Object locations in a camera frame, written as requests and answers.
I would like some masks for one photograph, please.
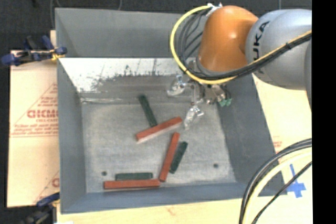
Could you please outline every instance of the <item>cardboard sheet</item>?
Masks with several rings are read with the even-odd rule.
[[[59,191],[56,63],[11,67],[7,206]]]

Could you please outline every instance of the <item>yellow cable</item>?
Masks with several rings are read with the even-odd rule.
[[[211,6],[200,6],[200,7],[194,8],[194,9],[190,10],[189,12],[187,12],[186,14],[182,15],[182,17],[174,25],[173,30],[171,32],[171,35],[170,35],[170,49],[171,49],[172,55],[173,55],[175,61],[177,62],[178,66],[183,70],[183,72],[185,72],[193,80],[195,80],[195,81],[197,81],[197,82],[199,82],[201,84],[223,84],[225,82],[229,82],[229,81],[235,79],[237,76],[233,76],[233,77],[229,77],[229,78],[225,78],[225,79],[217,79],[217,80],[208,80],[208,79],[197,77],[194,74],[192,74],[191,72],[189,72],[188,69],[182,64],[182,62],[180,61],[180,59],[179,59],[179,57],[178,57],[178,55],[177,55],[177,53],[175,51],[174,38],[175,38],[177,29],[179,28],[180,24],[187,17],[189,17],[190,15],[192,15],[193,13],[199,12],[200,10],[204,10],[204,9],[208,9],[208,8],[211,8]],[[296,41],[296,40],[298,40],[298,39],[300,39],[300,38],[302,38],[304,36],[307,36],[309,34],[311,34],[311,30],[305,32],[303,35],[300,35],[300,36],[298,36],[298,37],[290,40],[288,43],[294,42],[294,41]],[[253,61],[253,62],[251,62],[250,64],[248,64],[246,66],[251,66],[251,65],[254,65],[254,64],[260,62],[261,60],[265,59],[268,55],[270,55],[270,54],[272,54],[272,53],[274,53],[274,52],[282,49],[285,46],[286,46],[286,44],[281,45],[277,49],[269,52],[268,54],[265,54],[264,56],[260,57],[258,60]]]
[[[257,199],[259,193],[262,191],[262,189],[266,186],[266,184],[278,173],[280,172],[284,167],[288,166],[288,163],[292,163],[294,161],[297,161],[299,159],[305,158],[307,156],[311,156],[312,152],[304,152],[304,153],[300,153],[298,155],[295,155],[293,157],[290,157],[288,159],[286,159],[285,161],[283,161],[282,163],[280,163],[279,165],[277,165],[275,168],[273,168],[256,186],[256,188],[254,189],[254,191],[252,192],[250,199],[246,205],[246,211],[245,211],[245,215],[243,218],[243,224],[249,223],[248,221],[248,215],[249,215],[249,211],[248,211],[248,207]]]

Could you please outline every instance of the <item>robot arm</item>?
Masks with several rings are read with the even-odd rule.
[[[200,16],[195,15],[186,22],[188,27],[181,31],[182,37],[175,45],[181,21],[209,8],[199,7],[182,16],[171,34],[171,51],[177,64],[191,82],[203,88],[198,90],[203,93],[198,99],[221,103],[226,97],[220,89],[222,85],[254,73],[275,86],[306,90],[311,106],[311,10],[275,10],[258,18],[241,7],[219,7],[208,16],[201,42],[193,47],[185,41],[191,34],[185,29],[192,29],[195,18]],[[187,49],[197,51],[195,59],[189,58],[189,62]]]

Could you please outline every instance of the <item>clamp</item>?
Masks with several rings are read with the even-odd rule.
[[[6,66],[19,66],[24,63],[42,61],[42,60],[56,60],[67,53],[66,47],[55,48],[50,39],[44,35],[41,38],[46,50],[33,50],[36,47],[35,42],[31,36],[28,36],[24,41],[24,50],[16,54],[7,54],[1,57],[1,62]]]

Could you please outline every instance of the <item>blue clamp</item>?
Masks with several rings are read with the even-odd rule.
[[[45,198],[43,198],[42,200],[38,201],[36,206],[37,207],[43,207],[43,206],[47,206],[49,204],[51,204],[52,202],[59,200],[60,196],[59,193],[54,193],[51,194]]]
[[[66,47],[54,48],[50,39],[47,36],[42,36],[42,43],[46,50],[34,50],[33,47],[36,46],[31,36],[28,36],[24,41],[24,50],[19,51],[15,54],[7,54],[1,57],[1,62],[6,66],[19,66],[24,63],[42,61],[48,59],[57,59],[67,53]]]

